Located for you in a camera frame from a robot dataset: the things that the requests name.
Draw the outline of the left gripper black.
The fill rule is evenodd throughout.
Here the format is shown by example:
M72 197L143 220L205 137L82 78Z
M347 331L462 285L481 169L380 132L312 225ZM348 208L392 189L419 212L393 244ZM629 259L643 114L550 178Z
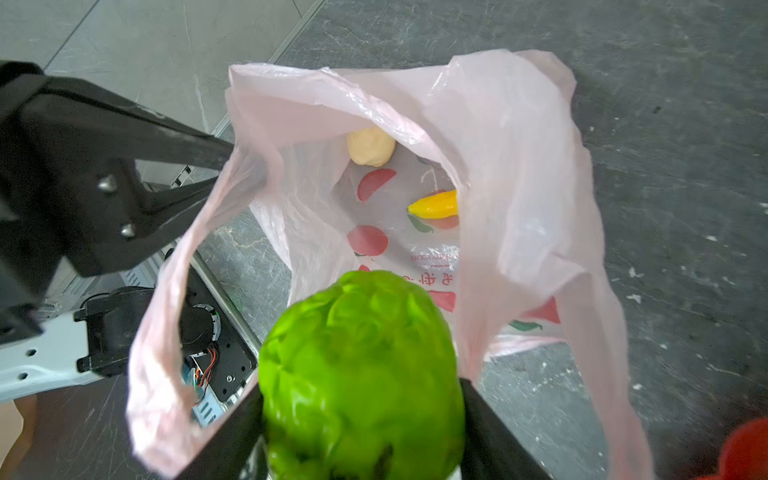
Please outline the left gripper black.
M148 160L220 170L233 145L82 79L50 77L34 63L1 64L1 340L41 334L30 316L58 264L83 276L126 270L181 236L215 178L163 191L139 185L127 239L99 237L86 224L116 207L86 168Z

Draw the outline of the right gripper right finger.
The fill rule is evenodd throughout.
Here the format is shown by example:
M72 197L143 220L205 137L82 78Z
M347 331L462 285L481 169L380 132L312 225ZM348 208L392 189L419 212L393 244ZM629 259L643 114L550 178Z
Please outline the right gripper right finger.
M516 439L468 379L460 385L465 405L464 480L549 480L550 475Z

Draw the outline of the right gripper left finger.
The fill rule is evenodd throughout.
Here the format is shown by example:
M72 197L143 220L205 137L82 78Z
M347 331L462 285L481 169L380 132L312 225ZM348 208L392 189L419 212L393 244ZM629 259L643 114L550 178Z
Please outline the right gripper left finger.
M264 398L255 384L176 479L238 479L264 432Z

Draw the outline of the green fake fruit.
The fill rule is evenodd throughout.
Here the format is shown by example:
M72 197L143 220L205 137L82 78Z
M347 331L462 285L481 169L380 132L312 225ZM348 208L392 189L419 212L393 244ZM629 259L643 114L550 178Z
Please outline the green fake fruit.
M351 271L290 306L260 352L276 479L446 479L465 408L447 322L420 286Z

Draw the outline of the pink plastic bag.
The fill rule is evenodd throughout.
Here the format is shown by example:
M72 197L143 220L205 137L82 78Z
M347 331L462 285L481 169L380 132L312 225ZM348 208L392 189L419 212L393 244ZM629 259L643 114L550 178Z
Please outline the pink plastic bag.
M135 456L173 477L210 440L193 426L175 372L192 257L244 210L292 273L298 302L358 264L331 193L348 166L342 136L378 126L418 164L434 162L458 192L458 244L419 254L458 275L449 323L459 370L547 343L510 324L553 302L602 424L613 479L654 475L629 400L626 322L604 268L592 162L571 117L572 72L552 53L491 50L408 70L229 69L235 148L201 212L161 268L132 344L127 424Z

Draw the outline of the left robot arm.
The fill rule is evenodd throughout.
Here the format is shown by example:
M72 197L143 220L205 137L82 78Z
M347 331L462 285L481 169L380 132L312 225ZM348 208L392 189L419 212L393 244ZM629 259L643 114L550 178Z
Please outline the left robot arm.
M1 398L124 374L152 289L43 308L62 263L83 277L129 271L189 228L203 181L153 192L138 161L221 169L229 142L82 79L1 64Z

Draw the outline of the cream fake fruit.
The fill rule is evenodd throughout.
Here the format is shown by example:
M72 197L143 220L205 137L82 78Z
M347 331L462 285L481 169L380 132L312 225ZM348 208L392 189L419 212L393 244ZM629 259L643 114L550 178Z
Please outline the cream fake fruit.
M394 138L377 126L351 132L346 139L350 160L374 168L388 163L397 145Z

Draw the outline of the yellow fake banana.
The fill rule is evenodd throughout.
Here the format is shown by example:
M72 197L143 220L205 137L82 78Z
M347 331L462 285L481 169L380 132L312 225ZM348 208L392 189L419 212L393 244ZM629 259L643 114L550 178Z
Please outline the yellow fake banana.
M409 205L407 212L425 220L455 217L459 214L457 192L451 190L424 197Z

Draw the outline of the red flower-shaped plate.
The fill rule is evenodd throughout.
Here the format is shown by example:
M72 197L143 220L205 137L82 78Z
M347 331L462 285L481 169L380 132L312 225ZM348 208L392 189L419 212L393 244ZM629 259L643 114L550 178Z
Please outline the red flower-shaped plate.
M713 475L697 480L764 480L768 460L767 418L750 421L735 430L725 442Z

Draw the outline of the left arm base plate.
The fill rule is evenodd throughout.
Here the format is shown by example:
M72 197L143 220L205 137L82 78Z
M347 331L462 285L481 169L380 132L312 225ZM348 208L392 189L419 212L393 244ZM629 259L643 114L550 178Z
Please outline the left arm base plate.
M208 391L219 402L234 402L257 365L256 357L231 312L194 268L188 275L180 339L185 365L209 374Z

